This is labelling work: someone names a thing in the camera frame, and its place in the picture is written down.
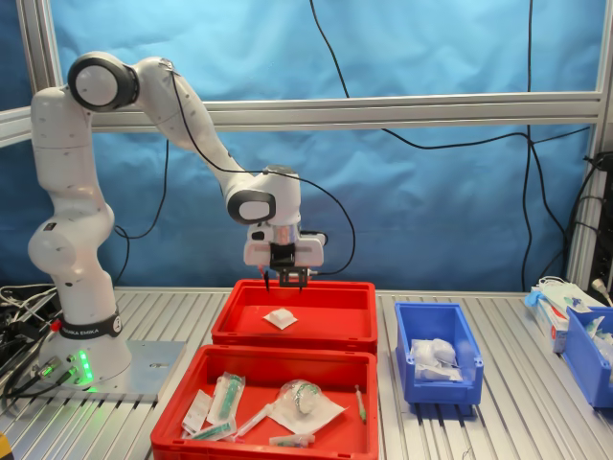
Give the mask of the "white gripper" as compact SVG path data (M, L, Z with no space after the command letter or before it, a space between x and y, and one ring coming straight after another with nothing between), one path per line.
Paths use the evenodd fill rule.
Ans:
M271 268L321 266L324 262L324 234L301 230L298 224L253 224L248 227L243 260L247 265ZM269 273L263 267L260 273L265 290L269 291ZM307 276L299 275L296 287L302 290L306 286Z

